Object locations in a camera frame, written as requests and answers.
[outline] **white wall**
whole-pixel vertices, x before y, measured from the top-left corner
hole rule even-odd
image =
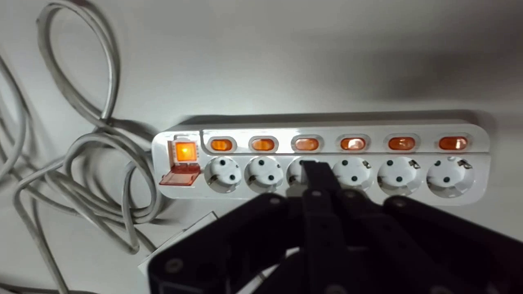
[[[38,129],[36,163],[64,153],[92,129],[61,96],[39,55],[36,18],[46,3],[0,0],[0,54],[26,93]],[[490,186],[484,201],[453,212],[523,238],[521,1],[93,3],[106,15],[121,50],[114,116],[157,130],[195,114],[477,111],[495,142]],[[101,106],[106,72],[95,37],[64,13],[52,39],[65,72]],[[51,286],[11,201],[2,197],[0,281]],[[208,209],[180,202],[175,219],[190,224]],[[67,215],[46,214],[44,225],[70,286],[141,292],[134,266],[144,253],[128,256]],[[162,240],[177,228],[152,232]]]

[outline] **white cable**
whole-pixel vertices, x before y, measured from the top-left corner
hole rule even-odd
[[[26,113],[25,113],[25,106],[23,106],[23,96],[21,91],[11,75],[11,72],[8,70],[8,67],[5,65],[3,59],[0,57],[0,72],[5,78],[5,81],[8,83],[11,93],[15,95],[13,98],[13,108],[15,108],[15,119],[18,122],[18,132],[13,137],[13,150],[10,153],[5,153],[5,162],[0,162],[0,179],[15,166],[16,160],[21,155],[23,150],[23,144],[25,144],[25,137],[26,137]]]
[[[101,49],[105,50],[110,72],[110,86],[106,104],[103,109],[96,109],[92,103],[88,103],[88,99],[82,96],[82,93],[69,81],[69,78],[57,65],[49,36],[52,19],[61,10],[69,10],[80,16],[96,34]],[[21,196],[25,196],[21,191],[28,191],[26,194],[31,196],[31,199],[44,202],[57,211],[85,217],[93,227],[100,228],[100,232],[108,237],[108,240],[128,250],[129,253],[136,253],[139,250],[139,242],[144,243],[147,250],[155,250],[155,246],[136,228],[136,224],[150,222],[157,217],[162,209],[162,194],[155,188],[152,178],[152,163],[150,158],[146,157],[146,152],[129,137],[110,127],[119,86],[119,60],[116,44],[111,37],[110,29],[105,26],[103,18],[88,10],[88,6],[80,6],[75,1],[51,3],[38,18],[38,39],[39,50],[56,85],[61,88],[62,95],[74,106],[74,109],[77,109],[79,114],[82,114],[96,127],[93,132],[79,137],[62,158],[21,179],[15,191],[15,209],[18,211],[25,225],[28,227],[28,232],[36,242],[49,273],[52,274],[57,291],[61,294],[69,294],[70,291],[67,289],[64,276],[56,264],[56,260],[44,240],[41,228],[34,224],[21,202]],[[121,189],[121,204],[96,196],[74,178],[72,165],[75,158],[85,155],[85,152],[92,150],[92,147],[100,145],[119,150],[129,158],[129,163],[124,168],[126,176]],[[131,207],[131,179],[134,171],[141,173],[150,191],[149,206],[141,209]],[[52,197],[39,193],[34,186],[31,186],[34,183],[47,183],[52,191],[64,196],[67,202],[72,204],[72,207],[64,206]],[[121,238],[110,225],[124,228],[128,240]]]

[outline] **white power strip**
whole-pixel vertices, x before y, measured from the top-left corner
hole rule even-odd
[[[404,194],[463,206],[485,193],[489,152],[487,132],[464,121],[185,126],[152,142],[159,189],[173,199],[299,196],[299,162],[317,160],[378,204]]]

